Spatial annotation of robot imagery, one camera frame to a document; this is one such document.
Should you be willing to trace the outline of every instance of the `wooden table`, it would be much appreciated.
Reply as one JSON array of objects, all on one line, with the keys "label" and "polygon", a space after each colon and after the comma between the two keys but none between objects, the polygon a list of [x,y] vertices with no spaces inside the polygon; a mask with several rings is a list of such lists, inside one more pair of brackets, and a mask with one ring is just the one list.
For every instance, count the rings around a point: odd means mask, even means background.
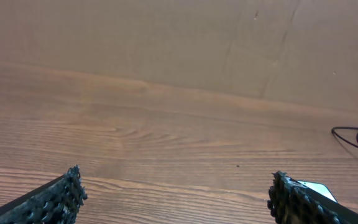
[{"label": "wooden table", "polygon": [[358,212],[344,125],[358,114],[0,62],[0,206],[78,164],[78,223],[274,223],[277,170]]}]

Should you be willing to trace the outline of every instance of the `table surface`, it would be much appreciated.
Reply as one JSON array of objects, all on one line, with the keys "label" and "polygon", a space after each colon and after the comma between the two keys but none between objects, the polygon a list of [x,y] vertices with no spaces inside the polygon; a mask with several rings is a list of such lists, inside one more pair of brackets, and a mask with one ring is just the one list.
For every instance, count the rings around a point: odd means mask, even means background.
[{"label": "table surface", "polygon": [[274,223],[277,170],[358,212],[333,126],[358,114],[0,62],[0,206],[78,164],[78,223]]}]

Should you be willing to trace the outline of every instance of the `beige wall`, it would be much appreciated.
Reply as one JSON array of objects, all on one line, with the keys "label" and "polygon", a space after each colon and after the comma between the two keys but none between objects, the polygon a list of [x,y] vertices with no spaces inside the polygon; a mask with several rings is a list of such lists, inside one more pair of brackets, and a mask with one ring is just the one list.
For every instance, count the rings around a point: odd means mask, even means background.
[{"label": "beige wall", "polygon": [[0,0],[0,60],[358,111],[358,1]]}]

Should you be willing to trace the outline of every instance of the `wall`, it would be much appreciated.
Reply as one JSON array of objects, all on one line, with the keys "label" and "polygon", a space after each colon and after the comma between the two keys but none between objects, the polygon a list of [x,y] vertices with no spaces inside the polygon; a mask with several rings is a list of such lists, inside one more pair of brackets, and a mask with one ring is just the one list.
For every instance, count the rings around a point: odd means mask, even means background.
[{"label": "wall", "polygon": [[358,111],[358,1],[0,0],[0,60]]}]

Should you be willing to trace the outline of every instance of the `wood grain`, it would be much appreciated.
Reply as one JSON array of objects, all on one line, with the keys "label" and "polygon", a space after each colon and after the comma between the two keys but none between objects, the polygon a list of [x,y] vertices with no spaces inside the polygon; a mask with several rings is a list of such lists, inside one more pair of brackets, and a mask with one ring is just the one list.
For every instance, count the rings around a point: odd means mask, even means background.
[{"label": "wood grain", "polygon": [[0,62],[0,205],[79,164],[79,223],[272,223],[277,170],[358,212],[340,125],[358,114]]}]

